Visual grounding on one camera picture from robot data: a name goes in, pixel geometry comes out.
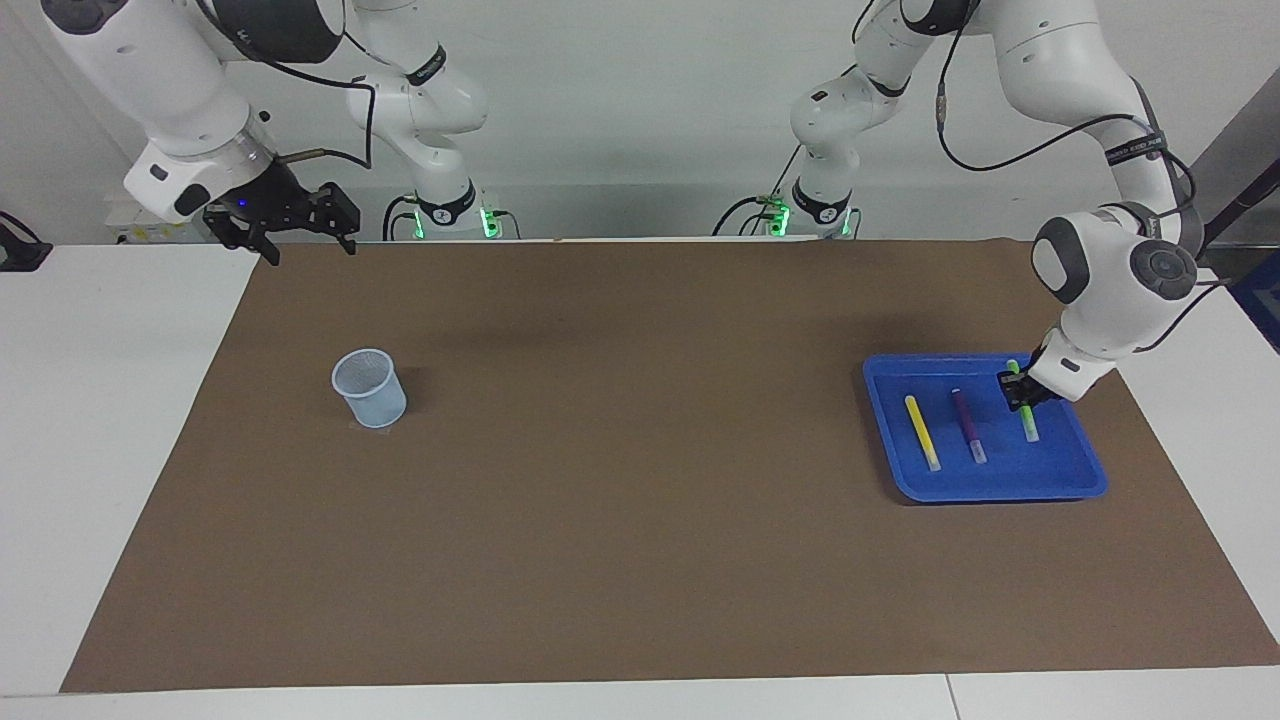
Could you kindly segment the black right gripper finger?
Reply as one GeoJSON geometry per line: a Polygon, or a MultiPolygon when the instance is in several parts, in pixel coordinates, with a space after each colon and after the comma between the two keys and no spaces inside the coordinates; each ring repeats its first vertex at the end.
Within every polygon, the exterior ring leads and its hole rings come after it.
{"type": "Polygon", "coordinates": [[[260,224],[250,223],[247,227],[241,227],[228,211],[205,211],[204,224],[224,249],[243,249],[260,255],[269,265],[279,266],[280,251],[260,224]]]}
{"type": "Polygon", "coordinates": [[[335,182],[326,182],[305,200],[305,229],[334,238],[348,256],[357,254],[360,209],[335,182]]]}

